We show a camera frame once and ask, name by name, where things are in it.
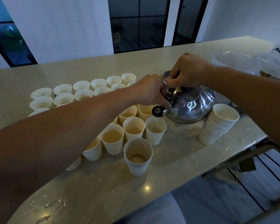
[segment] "right hand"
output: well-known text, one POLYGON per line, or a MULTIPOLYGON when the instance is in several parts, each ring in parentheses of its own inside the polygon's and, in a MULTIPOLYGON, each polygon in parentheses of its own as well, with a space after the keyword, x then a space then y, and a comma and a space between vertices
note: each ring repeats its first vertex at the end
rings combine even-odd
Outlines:
POLYGON ((170 77, 165 78, 168 88, 192 87, 205 85, 215 66, 200 56, 185 53, 170 71, 170 77))

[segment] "kitchen island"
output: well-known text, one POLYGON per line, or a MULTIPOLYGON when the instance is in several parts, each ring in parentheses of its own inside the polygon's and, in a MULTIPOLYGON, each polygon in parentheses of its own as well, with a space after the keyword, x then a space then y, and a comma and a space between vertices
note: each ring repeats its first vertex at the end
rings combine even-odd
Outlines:
MULTIPOLYGON (((129 72, 137 80, 146 74, 162 75, 185 52, 210 61, 218 50, 255 56, 272 48, 270 42, 247 36, 2 69, 0 128, 32 113, 30 94, 42 87, 73 85, 81 80, 106 79, 129 72)), ((42 218, 55 224, 112 223, 266 137, 249 117, 242 116, 217 142, 207 146, 197 139, 203 120, 182 125, 163 118, 168 128, 161 143, 153 146, 153 158, 144 175, 136 177, 129 173, 123 151, 115 156, 104 151, 99 160, 83 159, 78 169, 64 171, 39 189, 9 223, 35 223, 42 218)))

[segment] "kettle handle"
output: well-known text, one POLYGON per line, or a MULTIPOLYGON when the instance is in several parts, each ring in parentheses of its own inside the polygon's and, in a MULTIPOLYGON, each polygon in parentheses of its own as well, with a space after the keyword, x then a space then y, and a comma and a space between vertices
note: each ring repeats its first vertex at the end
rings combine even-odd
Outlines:
MULTIPOLYGON (((173 101, 172 101, 173 100, 173 96, 172 95, 174 94, 174 91, 175 91, 175 88, 169 89, 168 93, 167 93, 167 95, 165 97, 165 99, 167 101, 169 101, 171 105, 173 105, 173 101)), ((152 109, 152 114, 155 117, 162 117, 162 116, 164 116, 166 114, 169 114, 170 112, 171 112, 170 108, 165 108, 163 106, 155 106, 152 109)))

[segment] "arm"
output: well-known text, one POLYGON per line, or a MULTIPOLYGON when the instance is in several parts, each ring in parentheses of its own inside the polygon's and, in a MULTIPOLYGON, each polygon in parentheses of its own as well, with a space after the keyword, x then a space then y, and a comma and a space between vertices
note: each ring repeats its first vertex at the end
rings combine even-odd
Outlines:
POLYGON ((216 67, 189 53, 179 58, 170 76, 169 88, 205 85, 226 96, 280 146, 280 81, 216 67))
POLYGON ((58 107, 0 130, 0 223, 21 203, 70 166, 95 137, 126 108, 162 104, 158 75, 136 84, 58 107))

